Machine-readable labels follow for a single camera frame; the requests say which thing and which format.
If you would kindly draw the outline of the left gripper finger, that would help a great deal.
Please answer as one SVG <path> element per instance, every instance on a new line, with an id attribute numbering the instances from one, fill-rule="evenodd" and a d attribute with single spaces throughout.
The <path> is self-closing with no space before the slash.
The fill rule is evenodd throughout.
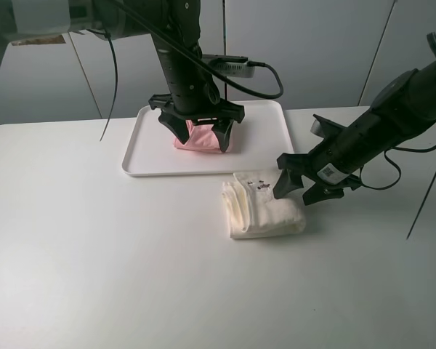
<path id="1" fill-rule="evenodd" d="M 161 115 L 158 117 L 158 121 L 164 125 L 181 144 L 184 145 L 189 140 L 189 130 L 185 120 L 162 111 Z"/>
<path id="2" fill-rule="evenodd" d="M 233 124 L 234 121 L 232 119 L 222 119 L 216 121 L 211 128 L 211 131 L 218 141 L 221 153 L 225 153 L 229 148 Z"/>

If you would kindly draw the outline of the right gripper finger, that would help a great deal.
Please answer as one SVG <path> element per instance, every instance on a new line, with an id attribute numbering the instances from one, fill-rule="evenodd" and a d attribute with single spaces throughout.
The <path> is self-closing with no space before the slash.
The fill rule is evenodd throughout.
<path id="1" fill-rule="evenodd" d="M 316 204 L 322 201 L 338 199 L 344 196 L 344 190 L 332 185 L 315 183 L 304 192 L 302 199 L 305 206 Z"/>
<path id="2" fill-rule="evenodd" d="M 302 176 L 298 172 L 292 169 L 282 169 L 280 177 L 272 190 L 273 196 L 275 199 L 281 199 L 292 191 L 303 187 Z"/>

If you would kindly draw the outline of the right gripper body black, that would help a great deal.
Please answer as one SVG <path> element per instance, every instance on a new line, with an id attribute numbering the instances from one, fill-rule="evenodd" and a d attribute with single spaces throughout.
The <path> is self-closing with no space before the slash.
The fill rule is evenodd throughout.
<path id="1" fill-rule="evenodd" d="M 323 139 L 309 153 L 283 153 L 278 168 L 292 169 L 314 183 L 356 190 L 360 178 L 353 173 L 389 148 L 389 122 L 363 114 L 331 139 Z"/>

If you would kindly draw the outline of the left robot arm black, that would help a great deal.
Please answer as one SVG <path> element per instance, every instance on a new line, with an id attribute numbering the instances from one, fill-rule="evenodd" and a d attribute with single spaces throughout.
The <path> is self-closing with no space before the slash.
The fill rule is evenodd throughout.
<path id="1" fill-rule="evenodd" d="M 168 93 L 148 103 L 182 144 L 193 129 L 208 125 L 218 150 L 230 146 L 232 127 L 243 107 L 226 101 L 214 83 L 225 80 L 214 66 L 226 56 L 204 55 L 199 45 L 199 1 L 0 1 L 0 67 L 13 41 L 91 32 L 108 42 L 148 34 L 153 40 Z"/>

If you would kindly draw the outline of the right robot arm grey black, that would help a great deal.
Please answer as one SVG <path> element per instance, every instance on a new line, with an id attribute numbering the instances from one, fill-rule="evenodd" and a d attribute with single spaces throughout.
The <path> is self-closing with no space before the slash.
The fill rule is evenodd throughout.
<path id="1" fill-rule="evenodd" d="M 427 34 L 427 42 L 435 61 L 398 76 L 349 126 L 314 116 L 311 131 L 322 140 L 309 153 L 278 157 L 281 173 L 272 190 L 276 199 L 303 188 L 304 177 L 314 182 L 302 196 L 304 204 L 342 198 L 345 188 L 362 186 L 357 170 L 436 123 L 435 33 Z"/>

